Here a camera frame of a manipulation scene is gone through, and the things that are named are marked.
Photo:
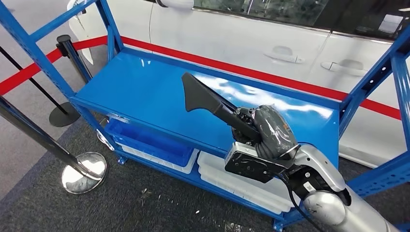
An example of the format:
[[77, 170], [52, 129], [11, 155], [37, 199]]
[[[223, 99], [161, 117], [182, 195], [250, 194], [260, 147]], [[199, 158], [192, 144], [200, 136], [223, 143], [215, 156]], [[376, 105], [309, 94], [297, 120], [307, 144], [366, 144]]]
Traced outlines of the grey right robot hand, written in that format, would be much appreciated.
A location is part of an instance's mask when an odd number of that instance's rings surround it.
[[291, 160], [300, 144], [283, 116], [271, 105], [256, 108], [239, 107], [235, 114], [260, 134], [261, 140], [251, 140], [239, 130], [232, 128], [233, 138], [255, 147], [258, 156], [265, 160]]

